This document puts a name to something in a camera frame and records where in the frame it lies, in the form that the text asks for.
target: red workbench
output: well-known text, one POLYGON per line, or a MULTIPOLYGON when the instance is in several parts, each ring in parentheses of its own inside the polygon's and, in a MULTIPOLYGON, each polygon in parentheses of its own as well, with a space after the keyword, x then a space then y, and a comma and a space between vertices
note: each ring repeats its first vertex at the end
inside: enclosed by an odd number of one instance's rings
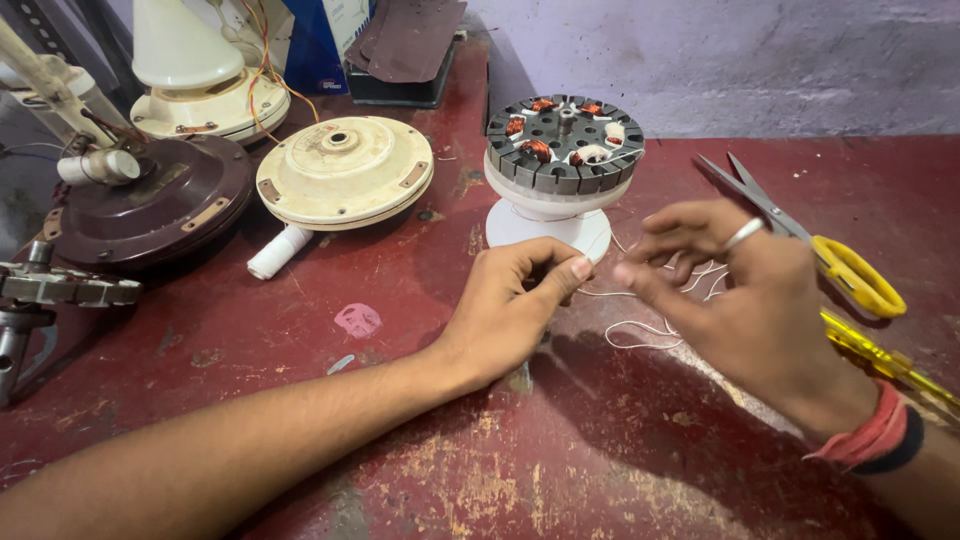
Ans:
MULTIPOLYGON (((437 110, 315 100, 323 119, 387 115, 431 137, 444 160, 413 209, 360 231, 318 233, 277 277, 260 282, 246 261, 281 224, 254 201, 178 274, 148 277, 137 306, 60 307, 46 343, 35 334, 18 403, 0 414, 0 485, 123 431, 324 377, 349 355, 343 371, 430 343, 484 247, 496 200, 481 173, 486 64, 486 45, 458 44, 437 110), (350 336, 333 319, 351 304, 374 309, 382 328, 350 336)), ((642 110, 622 105, 642 119, 642 110)), ((277 135, 308 117, 295 103, 277 135)), ((262 158, 271 147, 252 153, 262 158)), ((726 163, 730 150, 812 233, 844 241, 887 277, 909 311, 876 335, 960 389, 960 136, 651 139, 647 149, 617 204, 623 210, 609 212, 621 241, 635 240, 637 218, 668 203, 716 197, 691 158, 726 163)), ((615 290, 612 259, 590 290, 615 290)), ((706 295, 712 281, 695 293, 706 295)), ((804 444, 759 420, 763 411, 749 397, 705 376, 685 345, 610 347, 604 328, 625 319, 660 323, 631 299, 576 297, 528 369, 305 481, 237 537, 903 537, 855 479, 801 463, 804 444)))

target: wrist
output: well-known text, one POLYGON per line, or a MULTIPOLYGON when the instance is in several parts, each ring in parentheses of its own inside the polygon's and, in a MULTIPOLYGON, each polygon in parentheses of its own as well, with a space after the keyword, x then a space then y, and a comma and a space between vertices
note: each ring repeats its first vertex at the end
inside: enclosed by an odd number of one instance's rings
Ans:
POLYGON ((485 386, 465 369, 464 357, 463 351, 451 347, 441 337, 410 359, 418 364, 418 371, 423 373, 423 379, 429 382, 431 389, 445 401, 450 401, 485 386))
POLYGON ((856 430, 874 416, 878 392, 866 374, 843 358, 812 392, 786 400, 783 414, 814 443, 856 430))

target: silver ring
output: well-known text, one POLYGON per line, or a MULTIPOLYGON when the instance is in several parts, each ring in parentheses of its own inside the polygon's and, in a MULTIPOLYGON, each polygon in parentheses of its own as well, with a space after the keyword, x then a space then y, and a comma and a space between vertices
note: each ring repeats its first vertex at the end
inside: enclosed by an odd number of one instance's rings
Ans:
POLYGON ((739 231, 737 231, 733 236, 731 236, 731 238, 727 240, 726 244, 723 245, 724 253, 733 249, 733 246, 739 244, 744 240, 744 238, 746 238, 747 236, 753 233, 756 233, 760 229, 763 229, 763 220, 758 217, 751 219, 750 221, 747 222, 746 225, 741 227, 739 231))

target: red and yellow wire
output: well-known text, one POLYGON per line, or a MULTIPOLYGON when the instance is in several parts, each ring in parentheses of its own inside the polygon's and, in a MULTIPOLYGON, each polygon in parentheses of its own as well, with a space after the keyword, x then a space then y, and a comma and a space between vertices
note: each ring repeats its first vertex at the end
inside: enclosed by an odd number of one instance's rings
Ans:
POLYGON ((260 78, 260 75, 263 74, 263 71, 265 68, 270 69, 270 74, 271 76, 273 76, 274 81, 280 84, 280 86, 282 86, 288 92, 294 94, 295 96, 305 101, 306 104, 310 106, 310 109, 313 111, 313 118, 314 120, 316 120, 318 124, 320 123, 320 115, 317 114, 317 108, 313 106, 313 103, 311 103, 310 100, 305 98, 303 94, 290 88, 283 81, 283 78, 277 75, 276 72, 274 71, 274 65, 270 62, 270 43, 267 38, 267 30, 269 29, 268 25, 270 24, 270 21, 267 20, 267 11, 263 9, 263 0, 256 0, 257 4, 260 7, 260 11, 263 12, 262 25, 260 24, 259 17, 256 16, 256 12, 254 12, 253 9, 251 9, 251 7, 247 4, 247 1, 240 0, 240 2, 243 4, 243 7, 246 8, 247 11, 250 13, 251 17, 253 17, 253 22, 256 23, 256 28, 260 31, 260 34, 263 36, 263 56, 260 58, 260 67, 256 70, 256 73, 253 74, 253 80, 250 82, 250 88, 248 88, 247 90, 247 98, 250 101, 250 113, 253 115, 253 121, 256 122, 256 125, 261 130, 263 130, 263 132, 266 133, 267 136, 270 139, 272 139, 275 143, 279 143, 280 141, 276 137, 274 137, 272 134, 267 132, 266 129, 264 129, 263 124, 260 123, 260 119, 256 115, 256 107, 253 105, 253 86, 256 85, 256 81, 260 78))

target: sandpaper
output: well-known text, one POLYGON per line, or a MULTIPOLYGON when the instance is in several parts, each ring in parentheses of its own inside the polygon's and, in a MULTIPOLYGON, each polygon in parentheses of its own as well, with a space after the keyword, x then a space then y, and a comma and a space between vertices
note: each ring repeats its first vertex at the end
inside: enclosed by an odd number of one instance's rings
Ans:
POLYGON ((368 57, 368 72, 389 83, 433 80, 466 9, 466 2, 394 2, 368 57))
POLYGON ((387 14, 390 12, 390 0, 379 0, 376 3, 376 11, 373 12, 373 18, 370 19, 370 23, 367 25, 367 28, 363 29, 363 32, 360 34, 360 37, 357 38, 360 41, 360 52, 363 53, 363 56, 367 59, 373 58, 373 51, 376 50, 376 42, 380 37, 380 32, 383 30, 383 23, 387 20, 387 14))
POLYGON ((360 52, 360 39, 362 37, 363 34, 361 33, 360 36, 358 36, 357 39, 350 44, 350 47, 344 51, 344 58, 360 69, 367 71, 367 69, 370 67, 370 59, 363 56, 363 53, 360 52))

